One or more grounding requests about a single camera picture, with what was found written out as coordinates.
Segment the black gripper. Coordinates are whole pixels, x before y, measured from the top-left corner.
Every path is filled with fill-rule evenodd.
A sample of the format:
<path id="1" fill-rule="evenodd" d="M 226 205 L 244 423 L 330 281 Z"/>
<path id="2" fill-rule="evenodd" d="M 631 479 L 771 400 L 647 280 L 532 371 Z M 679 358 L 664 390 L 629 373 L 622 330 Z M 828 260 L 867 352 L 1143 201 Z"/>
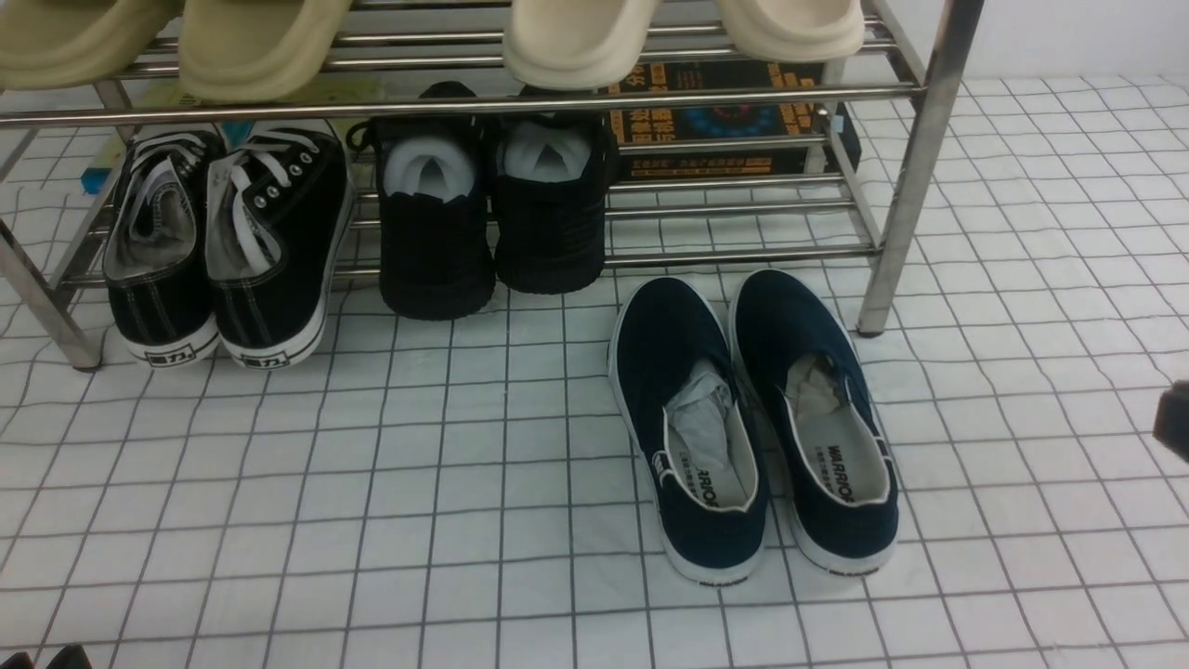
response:
<path id="1" fill-rule="evenodd" d="M 1175 381 L 1156 404 L 1152 435 L 1177 457 L 1189 461 L 1189 381 Z"/>

